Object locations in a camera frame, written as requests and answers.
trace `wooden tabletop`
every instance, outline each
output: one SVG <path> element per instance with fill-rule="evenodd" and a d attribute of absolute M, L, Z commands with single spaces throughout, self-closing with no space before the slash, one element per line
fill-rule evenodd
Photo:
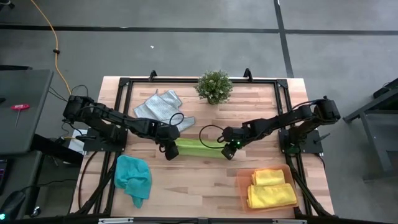
<path fill-rule="evenodd" d="M 113 108 L 120 77 L 104 77 L 98 102 Z M 287 79 L 292 105 L 307 101 L 304 80 Z M 223 105 L 209 105 L 200 100 L 193 88 L 194 83 L 135 83 L 129 107 L 129 115 L 135 116 L 134 108 L 152 96 L 174 90 L 183 104 L 179 108 L 185 116 L 194 116 L 196 123 L 181 133 L 182 138 L 198 139 L 199 130 L 207 124 L 241 127 L 242 122 L 277 115 L 274 87 L 270 84 L 234 84 L 229 101 Z M 126 89 L 122 96 L 120 111 L 123 111 Z M 220 130 L 208 128 L 203 139 L 216 139 Z M 274 131 L 263 140 L 252 142 L 239 150 L 232 161 L 207 157 L 177 156 L 167 161 L 153 141 L 129 133 L 125 155 L 145 160 L 152 173 L 150 199 L 144 200 L 142 208 L 133 206 L 131 197 L 123 189 L 116 189 L 112 216 L 125 217 L 220 217 L 220 218 L 293 218 L 292 209 L 267 213 L 244 213 L 235 188 L 238 169 L 267 167 L 285 164 Z M 81 170 L 88 156 L 85 156 Z M 99 152 L 90 162 L 81 186 L 81 203 L 87 201 L 100 179 L 104 153 Z M 319 158 L 303 154 L 307 185 L 326 211 L 333 213 L 325 171 Z M 300 208 L 304 212 L 301 192 Z M 104 191 L 101 210 L 106 205 L 108 187 Z M 76 211 L 77 190 L 71 211 Z"/>

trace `small plant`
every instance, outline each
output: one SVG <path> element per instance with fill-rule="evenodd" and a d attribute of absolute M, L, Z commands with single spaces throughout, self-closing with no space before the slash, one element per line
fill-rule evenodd
<path fill-rule="evenodd" d="M 206 98 L 209 104 L 216 105 L 224 103 L 231 96 L 232 82 L 226 71 L 206 71 L 195 89 L 201 99 Z"/>

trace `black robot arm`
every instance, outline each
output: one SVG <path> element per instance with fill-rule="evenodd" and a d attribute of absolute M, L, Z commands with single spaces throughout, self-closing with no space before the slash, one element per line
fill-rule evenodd
<path fill-rule="evenodd" d="M 297 145 L 304 141 L 307 134 L 320 125 L 334 124 L 340 119 L 335 102 L 324 99 L 311 101 L 309 105 L 299 106 L 295 110 L 275 116 L 270 119 L 254 119 L 242 123 L 242 127 L 227 127 L 223 130 L 218 142 L 227 142 L 222 150 L 227 159 L 232 159 L 236 150 L 248 145 L 250 142 L 263 139 L 273 131 L 304 121 L 300 126 L 294 126 L 289 129 L 289 144 Z"/>
<path fill-rule="evenodd" d="M 67 123 L 87 124 L 97 130 L 101 139 L 108 143 L 117 144 L 122 141 L 122 133 L 127 128 L 136 136 L 151 139 L 164 147 L 167 160 L 178 155 L 174 141 L 180 137 L 180 132 L 174 125 L 149 118 L 133 118 L 102 103 L 96 103 L 87 96 L 70 96 L 63 116 Z"/>

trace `yellow cloth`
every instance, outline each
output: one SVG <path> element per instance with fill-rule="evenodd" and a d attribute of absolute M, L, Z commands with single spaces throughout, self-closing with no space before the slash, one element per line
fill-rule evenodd
<path fill-rule="evenodd" d="M 249 208 L 272 208 L 297 203 L 290 184 L 248 187 Z"/>
<path fill-rule="evenodd" d="M 251 176 L 253 185 L 272 186 L 285 183 L 285 176 L 282 170 L 256 170 Z"/>

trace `green cloth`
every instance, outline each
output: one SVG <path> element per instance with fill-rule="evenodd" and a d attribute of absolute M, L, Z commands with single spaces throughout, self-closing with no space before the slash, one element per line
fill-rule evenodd
<path fill-rule="evenodd" d="M 124 193 L 132 197 L 137 208 L 142 207 L 142 201 L 149 198 L 152 177 L 149 167 L 142 159 L 130 156 L 119 156 L 116 164 L 114 184 Z"/>
<path fill-rule="evenodd" d="M 218 143 L 216 141 L 202 141 L 207 146 L 211 147 L 223 147 L 225 145 L 225 143 Z M 221 150 L 223 149 L 207 148 L 199 140 L 178 138 L 175 143 L 178 146 L 180 155 L 183 156 L 200 156 L 225 159 L 221 153 Z"/>

